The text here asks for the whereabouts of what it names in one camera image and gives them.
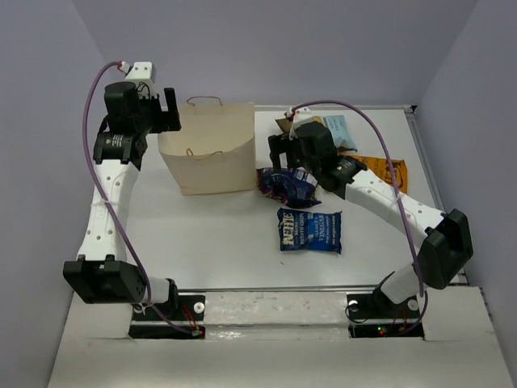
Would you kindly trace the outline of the dark navy snack packet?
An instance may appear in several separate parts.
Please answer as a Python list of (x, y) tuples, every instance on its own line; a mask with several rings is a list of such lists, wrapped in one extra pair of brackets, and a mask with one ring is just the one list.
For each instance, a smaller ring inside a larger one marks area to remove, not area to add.
[(263, 195), (292, 209), (308, 209), (319, 205), (317, 180), (302, 168), (256, 170), (257, 189)]

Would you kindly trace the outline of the brown snack packet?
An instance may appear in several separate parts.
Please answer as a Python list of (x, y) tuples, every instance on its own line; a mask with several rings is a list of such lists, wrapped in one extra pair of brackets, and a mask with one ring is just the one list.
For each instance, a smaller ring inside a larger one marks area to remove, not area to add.
[[(302, 119), (310, 119), (318, 122), (330, 130), (334, 145), (339, 150), (357, 151), (357, 147), (347, 130), (345, 117), (337, 116), (314, 116), (312, 113), (303, 113)], [(292, 128), (292, 122), (287, 118), (275, 120), (283, 133), (286, 133), (291, 140), (298, 138), (297, 128)]]

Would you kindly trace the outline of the beige paper bag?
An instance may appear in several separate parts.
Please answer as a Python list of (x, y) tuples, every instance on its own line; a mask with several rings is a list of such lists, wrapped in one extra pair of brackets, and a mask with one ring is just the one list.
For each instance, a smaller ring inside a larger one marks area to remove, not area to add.
[(192, 96), (179, 106), (182, 128), (158, 135), (158, 151), (184, 196), (256, 186), (255, 105)]

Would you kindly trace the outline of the orange snack packet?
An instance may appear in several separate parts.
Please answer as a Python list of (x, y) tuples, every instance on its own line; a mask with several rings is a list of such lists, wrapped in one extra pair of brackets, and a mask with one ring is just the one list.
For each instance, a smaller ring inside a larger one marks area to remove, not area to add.
[[(393, 177), (389, 169), (389, 163), (385, 158), (368, 157), (357, 154), (339, 153), (340, 156), (350, 156), (354, 159), (364, 163), (370, 170), (372, 170), (378, 177), (386, 183), (392, 185)], [(408, 171), (406, 163), (401, 159), (393, 159), (393, 171), (397, 179), (398, 189), (407, 194), (408, 193)]]

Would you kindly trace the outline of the blue snack packet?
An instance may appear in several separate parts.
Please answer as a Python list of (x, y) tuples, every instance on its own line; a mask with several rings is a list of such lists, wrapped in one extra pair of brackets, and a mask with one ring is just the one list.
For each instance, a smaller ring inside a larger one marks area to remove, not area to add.
[(277, 211), (281, 251), (342, 253), (342, 213), (311, 213), (296, 209)]

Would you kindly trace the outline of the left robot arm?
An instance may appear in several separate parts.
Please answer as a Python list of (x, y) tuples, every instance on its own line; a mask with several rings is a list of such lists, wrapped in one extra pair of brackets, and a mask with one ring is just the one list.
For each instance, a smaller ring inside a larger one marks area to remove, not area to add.
[(141, 172), (150, 134), (181, 129), (175, 91), (166, 106), (143, 82), (115, 82), (104, 89), (107, 114), (92, 151), (86, 152), (94, 195), (86, 234), (63, 276), (87, 304), (150, 306), (162, 319), (179, 309), (175, 282), (147, 274), (125, 230), (132, 190)]

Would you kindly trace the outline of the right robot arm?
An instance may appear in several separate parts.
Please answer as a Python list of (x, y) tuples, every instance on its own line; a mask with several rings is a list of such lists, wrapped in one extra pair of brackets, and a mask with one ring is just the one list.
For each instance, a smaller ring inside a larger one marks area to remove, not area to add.
[(444, 289), (472, 258), (464, 213), (431, 208), (388, 185), (357, 158), (339, 154), (322, 124), (303, 124), (294, 138), (271, 135), (268, 145), (274, 168), (286, 156), (288, 167), (304, 168), (323, 189), (386, 221), (416, 250), (412, 263), (387, 275), (374, 289), (369, 304), (378, 315), (393, 315), (406, 299), (425, 289)]

